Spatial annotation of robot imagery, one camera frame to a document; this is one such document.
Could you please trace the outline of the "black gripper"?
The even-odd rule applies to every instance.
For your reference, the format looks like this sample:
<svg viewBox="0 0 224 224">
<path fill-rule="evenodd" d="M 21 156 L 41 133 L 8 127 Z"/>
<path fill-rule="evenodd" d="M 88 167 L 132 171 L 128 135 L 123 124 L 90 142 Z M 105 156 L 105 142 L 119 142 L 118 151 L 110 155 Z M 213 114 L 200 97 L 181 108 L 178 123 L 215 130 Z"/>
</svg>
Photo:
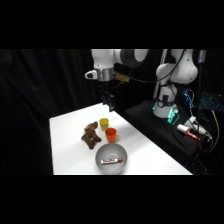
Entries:
<svg viewBox="0 0 224 224">
<path fill-rule="evenodd" d="M 109 112 L 112 112 L 116 107 L 115 96 L 107 91 L 100 92 L 100 98 L 103 104 L 109 105 Z"/>
</svg>

